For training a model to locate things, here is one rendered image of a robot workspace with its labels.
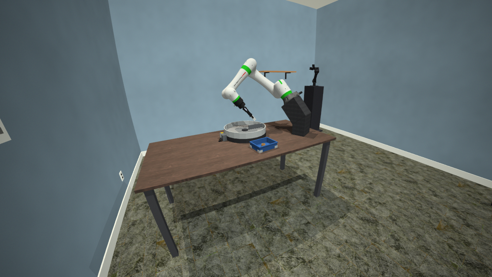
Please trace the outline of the blue plastic crate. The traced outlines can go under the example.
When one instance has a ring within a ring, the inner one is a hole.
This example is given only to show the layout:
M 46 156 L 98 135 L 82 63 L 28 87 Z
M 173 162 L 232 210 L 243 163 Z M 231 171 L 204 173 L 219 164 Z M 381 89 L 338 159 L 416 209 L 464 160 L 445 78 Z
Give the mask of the blue plastic crate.
M 272 140 L 269 137 L 263 137 L 258 140 L 253 140 L 249 142 L 252 149 L 256 150 L 258 153 L 265 152 L 267 150 L 275 149 L 278 147 L 277 141 Z M 265 143 L 265 145 L 262 147 L 261 144 Z

